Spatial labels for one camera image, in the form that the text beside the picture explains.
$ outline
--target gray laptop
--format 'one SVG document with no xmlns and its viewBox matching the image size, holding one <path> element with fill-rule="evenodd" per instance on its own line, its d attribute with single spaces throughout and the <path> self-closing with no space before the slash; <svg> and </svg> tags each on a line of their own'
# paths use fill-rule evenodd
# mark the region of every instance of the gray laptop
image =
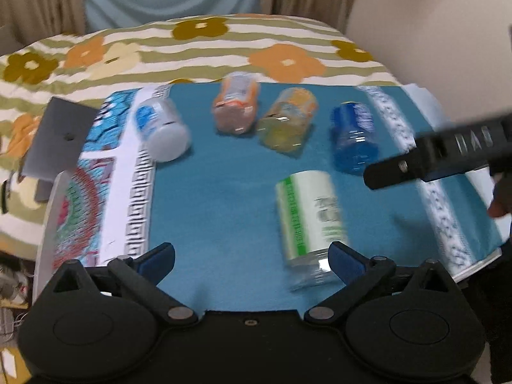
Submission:
<svg viewBox="0 0 512 384">
<path fill-rule="evenodd" d="M 35 201 L 50 198 L 59 173 L 73 173 L 97 114 L 76 102 L 50 99 L 21 169 L 23 176 L 39 179 Z"/>
</svg>

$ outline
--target bedspread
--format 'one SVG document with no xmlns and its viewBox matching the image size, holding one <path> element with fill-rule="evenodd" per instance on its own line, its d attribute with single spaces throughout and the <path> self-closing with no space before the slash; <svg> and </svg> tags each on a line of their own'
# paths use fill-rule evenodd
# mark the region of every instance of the bedspread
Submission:
<svg viewBox="0 0 512 384">
<path fill-rule="evenodd" d="M 397 84 L 337 30 L 290 16 L 198 16 L 35 42 L 0 57 L 0 183 L 10 182 L 0 250 L 33 260 L 42 241 L 45 206 L 34 201 L 37 181 L 20 179 L 17 170 L 52 96 L 101 108 L 116 91 L 216 81 L 235 70 L 261 82 Z"/>
</svg>

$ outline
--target beige wall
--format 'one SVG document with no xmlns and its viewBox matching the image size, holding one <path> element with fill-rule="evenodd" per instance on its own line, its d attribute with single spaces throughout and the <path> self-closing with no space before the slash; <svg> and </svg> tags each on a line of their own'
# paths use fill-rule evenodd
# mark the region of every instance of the beige wall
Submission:
<svg viewBox="0 0 512 384">
<path fill-rule="evenodd" d="M 512 111 L 512 0 L 356 0 L 347 36 L 454 120 Z"/>
</svg>

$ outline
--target blue bottle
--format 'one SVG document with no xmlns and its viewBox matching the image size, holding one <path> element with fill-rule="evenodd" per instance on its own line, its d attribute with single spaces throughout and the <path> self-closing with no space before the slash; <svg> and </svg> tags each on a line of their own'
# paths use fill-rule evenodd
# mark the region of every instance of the blue bottle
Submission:
<svg viewBox="0 0 512 384">
<path fill-rule="evenodd" d="M 370 109 L 360 102 L 344 102 L 332 110 L 331 124 L 336 169 L 363 174 L 379 154 Z"/>
</svg>

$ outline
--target round black disc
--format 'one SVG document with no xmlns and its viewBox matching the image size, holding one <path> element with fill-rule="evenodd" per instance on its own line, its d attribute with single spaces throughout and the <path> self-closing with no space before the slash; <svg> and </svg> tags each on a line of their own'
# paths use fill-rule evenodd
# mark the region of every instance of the round black disc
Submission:
<svg viewBox="0 0 512 384">
<path fill-rule="evenodd" d="M 73 292 L 54 296 L 47 307 L 35 305 L 37 315 L 20 328 L 20 350 L 33 373 L 102 380 L 136 365 L 155 342 L 155 319 L 133 301 L 99 293 L 93 299 Z"/>
<path fill-rule="evenodd" d="M 371 300 L 349 316 L 348 342 L 372 369 L 402 380 L 438 381 L 467 373 L 485 337 L 474 314 L 449 293 L 416 290 Z"/>
</svg>

